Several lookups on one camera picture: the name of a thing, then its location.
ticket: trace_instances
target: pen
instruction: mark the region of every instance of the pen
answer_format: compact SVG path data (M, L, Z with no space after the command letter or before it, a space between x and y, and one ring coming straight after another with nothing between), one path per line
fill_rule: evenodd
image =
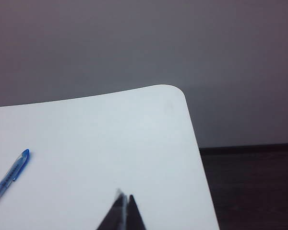
M22 172L30 157L30 151L26 149L16 159L15 163L11 166L10 170L6 173L4 178L0 182L0 197L10 186L12 181L16 181L19 174Z

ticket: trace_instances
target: black object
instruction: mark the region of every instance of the black object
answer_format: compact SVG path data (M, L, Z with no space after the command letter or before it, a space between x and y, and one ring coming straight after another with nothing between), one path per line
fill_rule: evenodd
M146 230L133 195L120 193L97 230Z

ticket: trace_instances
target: pen cap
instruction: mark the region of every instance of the pen cap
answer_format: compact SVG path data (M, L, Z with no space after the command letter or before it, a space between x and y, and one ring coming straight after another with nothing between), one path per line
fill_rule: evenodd
M27 164L29 156L30 153L28 149L23 151L22 154L20 154L20 156L16 159L15 163L8 170L8 172L5 174L3 180L0 182L0 185L8 187L12 181L15 181Z

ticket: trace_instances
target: dark floor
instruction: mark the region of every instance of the dark floor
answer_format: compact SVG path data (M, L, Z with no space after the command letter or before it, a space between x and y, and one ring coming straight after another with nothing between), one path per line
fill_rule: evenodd
M288 147L201 156L221 230L288 230Z

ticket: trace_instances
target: pen clip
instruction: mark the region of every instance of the pen clip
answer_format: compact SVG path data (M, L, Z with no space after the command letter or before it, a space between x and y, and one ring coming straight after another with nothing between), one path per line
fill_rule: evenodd
M15 175L13 181L16 181L20 173L23 171L24 167L27 165L28 160L30 158L30 150L26 149L25 151L22 152L22 157L26 157L24 163L22 164L21 168L19 169L18 173Z

